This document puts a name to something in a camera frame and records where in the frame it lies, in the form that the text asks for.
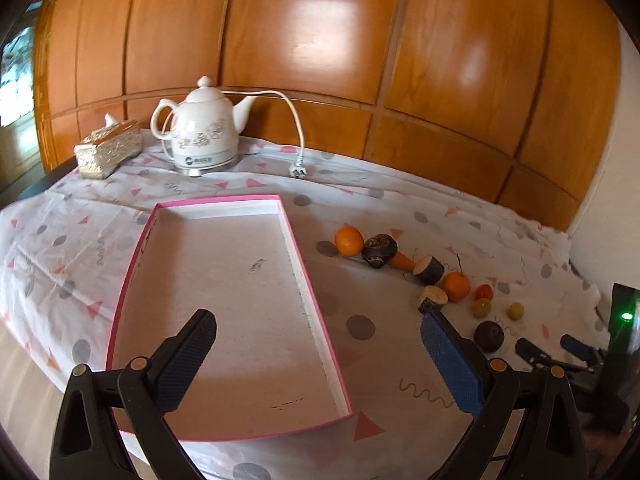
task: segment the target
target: tablecloth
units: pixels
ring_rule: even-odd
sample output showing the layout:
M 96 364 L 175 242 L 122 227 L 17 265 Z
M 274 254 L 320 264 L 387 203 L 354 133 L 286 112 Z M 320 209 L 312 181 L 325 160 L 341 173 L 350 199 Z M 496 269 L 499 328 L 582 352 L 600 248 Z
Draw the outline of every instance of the tablecloth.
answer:
M 52 189 L 0 213 L 0 318 L 49 379 L 63 390 L 72 367 L 104 369 L 113 314 L 133 247 L 157 202 L 237 194 L 279 194 L 338 356 L 354 416 L 295 435 L 245 442 L 184 442 L 208 478 L 424 479 L 470 422 L 424 350 L 417 299 L 422 287 L 397 269 L 374 270 L 337 255 L 335 231 L 392 235 L 409 257 L 437 257 L 463 270 L 475 288 L 495 289 L 489 319 L 506 339 L 495 354 L 514 368 L 526 336 L 550 355 L 571 333 L 606 344 L 595 315 L 596 287 L 575 276 L 570 241 L 556 230 L 428 180 L 332 153 L 306 151 L 308 178 L 289 178 L 293 146 L 241 141 L 232 171 L 189 178 L 172 171 L 155 139 L 103 181 L 72 172 Z M 444 313 L 465 337 L 478 321 L 469 297 Z M 519 301 L 526 314 L 506 315 Z M 149 306 L 152 316 L 152 305 Z M 508 450 L 508 431 L 501 452 Z M 127 447 L 143 457 L 135 438 Z

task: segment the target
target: white teapot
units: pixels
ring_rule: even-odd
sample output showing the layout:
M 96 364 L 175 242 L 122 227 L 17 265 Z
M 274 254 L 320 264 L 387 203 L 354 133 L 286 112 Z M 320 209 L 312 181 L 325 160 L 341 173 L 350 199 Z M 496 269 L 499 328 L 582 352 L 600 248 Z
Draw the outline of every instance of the white teapot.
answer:
M 179 172 L 200 176 L 208 171 L 224 170 L 238 161 L 238 142 L 256 97 L 248 96 L 237 105 L 212 86 L 209 77 L 198 79 L 198 88 L 183 102 L 160 99 L 151 115 L 151 132 L 162 140 L 165 153 Z M 171 108 L 174 117 L 168 132 L 158 130 L 160 111 Z M 164 142 L 171 141 L 172 155 Z

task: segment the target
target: teapot base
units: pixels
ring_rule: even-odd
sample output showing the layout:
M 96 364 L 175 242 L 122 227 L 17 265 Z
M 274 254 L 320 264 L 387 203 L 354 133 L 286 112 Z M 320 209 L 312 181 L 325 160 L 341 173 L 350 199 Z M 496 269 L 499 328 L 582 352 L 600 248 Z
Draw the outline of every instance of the teapot base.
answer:
M 203 176 L 204 174 L 214 173 L 216 171 L 226 171 L 229 168 L 234 167 L 239 160 L 240 158 L 236 155 L 228 161 L 211 168 L 183 168 L 181 166 L 176 166 L 175 171 L 186 176 Z

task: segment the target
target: dark round vegetable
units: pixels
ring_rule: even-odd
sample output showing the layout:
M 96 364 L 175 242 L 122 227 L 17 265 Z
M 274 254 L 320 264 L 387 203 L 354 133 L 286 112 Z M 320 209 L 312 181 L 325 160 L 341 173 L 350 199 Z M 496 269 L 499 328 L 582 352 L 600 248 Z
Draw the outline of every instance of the dark round vegetable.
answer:
M 396 256 L 398 244 L 389 235 L 375 235 L 366 242 L 362 250 L 362 258 L 374 269 L 383 267 Z
M 492 354 L 502 346 L 504 332 L 496 322 L 483 321 L 476 328 L 474 341 L 485 354 Z
M 444 266 L 433 256 L 418 260 L 414 267 L 414 276 L 423 285 L 435 285 L 444 274 Z
M 420 295 L 418 311 L 420 314 L 435 312 L 445 306 L 447 301 L 449 301 L 449 298 L 447 298 L 447 293 L 444 290 L 439 286 L 428 285 Z

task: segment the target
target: carrot piece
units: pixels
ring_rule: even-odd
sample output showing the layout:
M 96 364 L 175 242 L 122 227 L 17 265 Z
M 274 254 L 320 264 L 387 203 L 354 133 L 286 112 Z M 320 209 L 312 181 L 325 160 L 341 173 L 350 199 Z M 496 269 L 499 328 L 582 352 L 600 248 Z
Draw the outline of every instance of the carrot piece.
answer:
M 415 263 L 400 252 L 397 252 L 396 256 L 389 261 L 389 265 L 394 269 L 405 270 L 406 272 L 414 272 L 415 267 Z

